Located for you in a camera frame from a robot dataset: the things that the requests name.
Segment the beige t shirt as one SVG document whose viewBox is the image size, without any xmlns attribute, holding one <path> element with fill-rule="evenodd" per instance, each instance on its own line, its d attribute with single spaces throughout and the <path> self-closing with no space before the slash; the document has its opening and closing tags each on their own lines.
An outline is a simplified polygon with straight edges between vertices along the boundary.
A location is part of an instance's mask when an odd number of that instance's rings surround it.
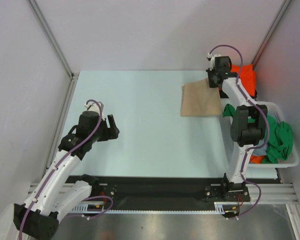
<svg viewBox="0 0 300 240">
<path fill-rule="evenodd" d="M 218 88 L 210 88 L 208 78 L 186 83 L 181 87 L 182 117 L 212 117 L 222 114 Z"/>
</svg>

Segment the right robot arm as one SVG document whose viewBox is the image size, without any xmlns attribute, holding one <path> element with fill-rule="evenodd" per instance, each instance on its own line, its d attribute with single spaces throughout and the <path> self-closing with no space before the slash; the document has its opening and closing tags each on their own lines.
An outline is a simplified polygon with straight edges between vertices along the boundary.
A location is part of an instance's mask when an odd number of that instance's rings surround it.
<svg viewBox="0 0 300 240">
<path fill-rule="evenodd" d="M 269 130 L 268 109 L 257 104 L 244 88 L 239 74 L 232 71 L 232 62 L 228 56 L 208 54 L 210 66 L 207 69 L 210 88 L 221 89 L 229 98 L 235 113 L 230 126 L 233 145 L 228 170 L 224 174 L 220 187 L 211 187 L 206 191 L 207 198 L 236 202 L 239 199 L 249 201 L 246 187 L 246 171 L 253 150 Z"/>
</svg>

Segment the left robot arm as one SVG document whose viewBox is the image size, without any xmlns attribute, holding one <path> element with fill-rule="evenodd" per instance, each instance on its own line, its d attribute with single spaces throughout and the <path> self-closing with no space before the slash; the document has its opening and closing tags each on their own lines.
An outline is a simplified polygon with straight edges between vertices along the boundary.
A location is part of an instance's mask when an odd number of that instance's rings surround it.
<svg viewBox="0 0 300 240">
<path fill-rule="evenodd" d="M 119 133 L 112 115 L 102 118 L 98 112 L 89 110 L 80 115 L 78 124 L 61 139 L 51 166 L 35 190 L 23 204 L 14 204 L 13 223 L 20 239 L 26 234 L 37 240 L 50 240 L 63 218 L 82 201 L 100 199 L 109 203 L 98 215 L 112 208 L 113 198 L 103 193 L 96 177 L 87 174 L 80 176 L 63 195 L 59 192 L 94 143 L 115 140 Z"/>
</svg>

